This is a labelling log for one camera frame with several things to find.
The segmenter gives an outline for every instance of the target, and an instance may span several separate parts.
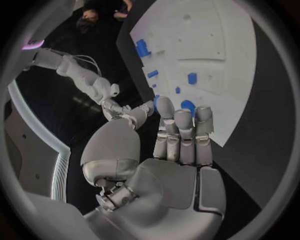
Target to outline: dark floor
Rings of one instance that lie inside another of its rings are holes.
[[[98,63],[104,77],[120,84],[120,105],[135,107],[142,103],[129,72],[115,45],[120,23],[105,20],[99,24],[99,32],[80,35],[75,22],[80,10],[58,27],[45,41],[44,47],[76,55],[89,55]],[[98,189],[84,179],[80,158],[92,134],[106,119],[101,108],[84,93],[77,90],[68,78],[52,70],[32,67],[17,79],[19,88],[33,112],[60,140],[70,146],[71,156],[67,176],[67,202],[86,214],[97,206]],[[139,129],[141,160],[152,156],[159,116],[148,119]],[[221,168],[227,193],[227,212],[216,240],[224,240],[248,223],[259,211],[257,204]]]

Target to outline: person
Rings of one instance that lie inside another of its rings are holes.
[[[132,5],[133,0],[86,0],[76,27],[84,34],[94,28],[100,19],[115,18],[123,21]]]

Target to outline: pink light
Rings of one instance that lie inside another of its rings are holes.
[[[40,46],[43,45],[44,42],[45,42],[45,40],[42,40],[42,41],[40,41],[38,43],[35,43],[35,44],[25,45],[24,47],[22,47],[22,50],[38,49]]]

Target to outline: blue block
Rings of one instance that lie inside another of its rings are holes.
[[[155,95],[155,98],[153,99],[153,106],[154,106],[154,110],[156,111],[156,112],[158,112],[158,110],[157,110],[157,100],[158,100],[158,98],[160,97],[160,95]]]
[[[181,90],[181,89],[180,89],[179,86],[175,88],[175,92],[176,92],[177,94],[180,94],[180,90]]]
[[[147,44],[143,39],[136,42],[135,49],[136,49],[137,54],[140,58],[148,56],[148,55],[151,54],[151,52],[148,51]]]
[[[148,76],[148,78],[152,78],[152,77],[154,77],[154,76],[156,76],[156,75],[158,75],[158,74],[159,74],[159,71],[154,70],[154,71],[152,71],[152,72],[149,72],[149,73],[147,74],[147,76]]]
[[[197,73],[191,72],[189,75],[187,75],[188,78],[188,84],[194,85],[197,83]]]
[[[189,101],[189,100],[184,100],[182,103],[181,103],[181,108],[182,109],[189,109],[190,112],[191,112],[191,115],[193,117],[195,117],[195,105]]]

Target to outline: person's arm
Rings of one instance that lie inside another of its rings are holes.
[[[113,16],[114,16],[116,19],[117,19],[117,18],[122,18],[122,19],[124,19],[124,18],[127,17],[127,14],[121,13],[121,12],[117,11],[117,12],[114,13]]]
[[[127,10],[129,12],[133,6],[133,3],[130,0],[123,0],[123,2],[127,5]]]

